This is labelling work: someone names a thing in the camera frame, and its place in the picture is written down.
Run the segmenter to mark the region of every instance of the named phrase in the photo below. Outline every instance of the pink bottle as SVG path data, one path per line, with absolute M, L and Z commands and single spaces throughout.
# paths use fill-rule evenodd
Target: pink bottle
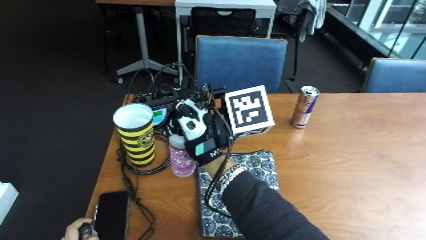
M 196 170 L 196 161 L 189 157 L 184 145 L 184 136 L 169 137 L 172 172 L 179 177 L 189 177 Z

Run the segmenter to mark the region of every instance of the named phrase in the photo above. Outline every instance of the wooden table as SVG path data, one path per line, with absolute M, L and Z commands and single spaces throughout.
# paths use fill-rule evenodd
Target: wooden table
M 332 239 L 426 236 L 426 94 L 321 94 L 306 129 L 290 126 L 296 94 L 269 95 L 276 126 L 237 140 L 234 152 L 273 152 L 282 196 Z M 99 195 L 124 189 L 115 132 L 87 216 Z M 156 142 L 157 164 L 167 144 Z M 195 176 L 140 177 L 157 216 L 152 239 L 201 239 Z M 129 239 L 147 222 L 132 206 Z

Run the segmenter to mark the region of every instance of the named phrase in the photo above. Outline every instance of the energy drink can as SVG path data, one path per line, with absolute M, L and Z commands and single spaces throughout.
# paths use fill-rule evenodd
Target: energy drink can
M 298 95 L 298 100 L 294 107 L 293 117 L 292 117 L 292 125 L 296 128 L 305 128 L 309 117 L 312 114 L 312 110 L 314 108 L 320 91 L 313 86 L 304 86 L 302 92 Z

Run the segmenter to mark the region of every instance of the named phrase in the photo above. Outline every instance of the hand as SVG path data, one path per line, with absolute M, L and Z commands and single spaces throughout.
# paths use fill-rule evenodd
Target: hand
M 222 152 L 212 137 L 212 116 L 189 99 L 176 105 L 176 117 L 184 131 L 185 150 L 200 166 L 217 159 Z
M 91 218 L 79 218 L 72 224 L 68 225 L 67 227 L 67 232 L 65 232 L 65 240 L 79 240 L 79 228 L 81 227 L 83 223 L 92 223 Z M 84 240 L 99 240 L 97 233 L 95 230 L 92 230 L 92 235 L 91 236 L 84 236 Z

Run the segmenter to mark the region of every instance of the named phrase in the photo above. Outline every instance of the notebook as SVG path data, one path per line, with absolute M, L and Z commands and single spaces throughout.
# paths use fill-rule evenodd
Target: notebook
M 232 154 L 233 160 L 242 164 L 252 174 L 264 180 L 269 187 L 280 192 L 276 164 L 272 152 L 260 150 L 252 153 Z M 213 212 L 204 202 L 212 178 L 204 168 L 197 168 L 200 214 L 201 214 L 201 235 L 212 238 L 244 239 L 242 234 L 230 218 Z M 221 201 L 221 194 L 215 190 L 211 198 L 211 205 L 228 213 Z

